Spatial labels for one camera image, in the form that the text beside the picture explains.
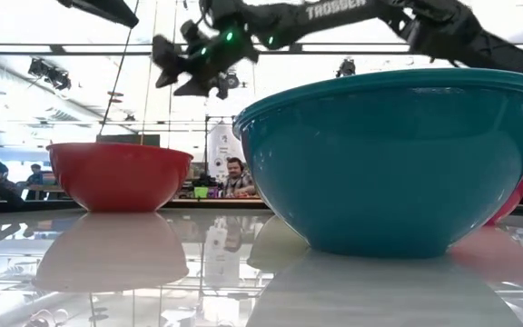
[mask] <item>bowl rim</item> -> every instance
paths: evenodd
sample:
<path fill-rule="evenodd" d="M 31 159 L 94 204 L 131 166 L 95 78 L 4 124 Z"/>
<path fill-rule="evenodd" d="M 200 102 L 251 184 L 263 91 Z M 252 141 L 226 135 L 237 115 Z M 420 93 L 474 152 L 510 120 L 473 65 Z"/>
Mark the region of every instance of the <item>bowl rim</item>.
<path fill-rule="evenodd" d="M 523 92 L 523 74 L 487 68 L 418 68 L 393 70 L 330 79 L 294 87 L 249 105 L 233 118 L 233 135 L 241 140 L 242 129 L 254 118 L 275 108 L 282 108 L 301 98 L 336 96 L 398 87 L 485 86 Z"/>
<path fill-rule="evenodd" d="M 51 149 L 53 149 L 55 147 L 70 146 L 72 144 L 102 144 L 102 145 L 111 145 L 111 146 L 117 145 L 117 146 L 122 146 L 122 147 L 141 146 L 141 147 L 145 147 L 145 148 L 154 149 L 155 151 L 159 150 L 159 151 L 171 152 L 173 154 L 188 155 L 189 157 L 191 157 L 191 159 L 194 159 L 194 156 L 192 154 L 188 154 L 186 152 L 174 150 L 174 149 L 170 149 L 170 148 L 162 148 L 160 146 L 145 145 L 145 144 L 121 144 L 121 143 L 116 143 L 116 142 L 65 142 L 65 143 L 49 144 L 45 147 L 45 150 L 50 151 Z"/>

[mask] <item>glossy table surface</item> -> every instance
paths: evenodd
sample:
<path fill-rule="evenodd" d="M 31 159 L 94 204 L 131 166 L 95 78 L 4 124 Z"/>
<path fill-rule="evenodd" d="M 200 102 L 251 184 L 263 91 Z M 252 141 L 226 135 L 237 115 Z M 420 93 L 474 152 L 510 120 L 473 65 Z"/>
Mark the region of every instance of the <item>glossy table surface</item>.
<path fill-rule="evenodd" d="M 0 214 L 0 326 L 38 319 L 521 327 L 523 217 L 483 227 L 442 258 L 380 261 L 310 251 L 269 210 Z"/>

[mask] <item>man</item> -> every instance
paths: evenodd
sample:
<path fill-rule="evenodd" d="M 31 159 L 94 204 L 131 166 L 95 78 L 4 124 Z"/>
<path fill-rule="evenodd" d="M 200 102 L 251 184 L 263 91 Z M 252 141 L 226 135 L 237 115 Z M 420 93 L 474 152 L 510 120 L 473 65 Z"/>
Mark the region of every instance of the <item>man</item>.
<path fill-rule="evenodd" d="M 27 182 L 25 183 L 25 186 L 29 187 L 32 185 L 43 185 L 44 184 L 44 174 L 42 173 L 42 166 L 34 163 L 31 166 L 32 168 L 32 175 L 27 178 Z M 25 197 L 26 200 L 36 200 L 35 195 L 37 194 L 36 191 L 28 191 L 27 196 Z M 39 199 L 37 200 L 43 200 L 47 196 L 46 192 L 40 192 L 39 193 Z"/>
<path fill-rule="evenodd" d="M 242 197 L 255 195 L 252 177 L 244 170 L 239 158 L 227 160 L 227 181 L 223 184 L 223 197 Z"/>
<path fill-rule="evenodd" d="M 7 179 L 7 175 L 9 174 L 9 169 L 6 165 L 0 163 L 0 185 L 4 186 L 4 188 L 16 192 L 15 183 L 9 181 Z"/>

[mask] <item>red bowl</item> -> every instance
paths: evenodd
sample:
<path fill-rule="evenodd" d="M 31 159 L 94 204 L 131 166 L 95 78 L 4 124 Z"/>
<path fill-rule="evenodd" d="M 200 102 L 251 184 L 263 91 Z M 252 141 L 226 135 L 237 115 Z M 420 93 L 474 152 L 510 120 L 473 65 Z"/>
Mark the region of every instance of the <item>red bowl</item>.
<path fill-rule="evenodd" d="M 487 226 L 493 226 L 498 223 L 502 218 L 507 217 L 510 213 L 516 209 L 523 197 L 523 178 L 519 181 L 518 186 L 514 192 L 509 196 L 508 200 L 502 205 L 501 208 L 491 217 L 486 223 Z"/>
<path fill-rule="evenodd" d="M 151 212 L 181 189 L 192 156 L 156 146 L 110 143 L 52 144 L 55 178 L 92 212 Z"/>

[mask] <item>robotic arm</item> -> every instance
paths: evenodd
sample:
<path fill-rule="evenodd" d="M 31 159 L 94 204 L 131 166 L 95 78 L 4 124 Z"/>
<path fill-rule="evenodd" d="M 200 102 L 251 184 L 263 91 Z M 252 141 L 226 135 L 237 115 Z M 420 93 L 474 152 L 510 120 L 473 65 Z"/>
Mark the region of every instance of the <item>robotic arm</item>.
<path fill-rule="evenodd" d="M 181 73 L 192 76 L 175 95 L 207 96 L 213 87 L 224 89 L 228 68 L 243 58 L 258 61 L 253 36 L 273 50 L 293 45 L 314 32 L 374 18 L 404 39 L 413 54 L 445 59 L 455 66 L 461 62 L 469 67 L 523 73 L 523 50 L 485 31 L 458 0 L 321 0 L 302 5 L 201 0 L 200 7 L 198 23 L 204 21 L 218 30 L 218 35 L 209 38 L 198 24 L 186 22 L 181 28 L 188 44 L 185 53 L 161 35 L 153 39 L 153 61 L 163 69 L 156 87 L 176 83 Z M 224 98 L 227 93 L 218 96 Z"/>

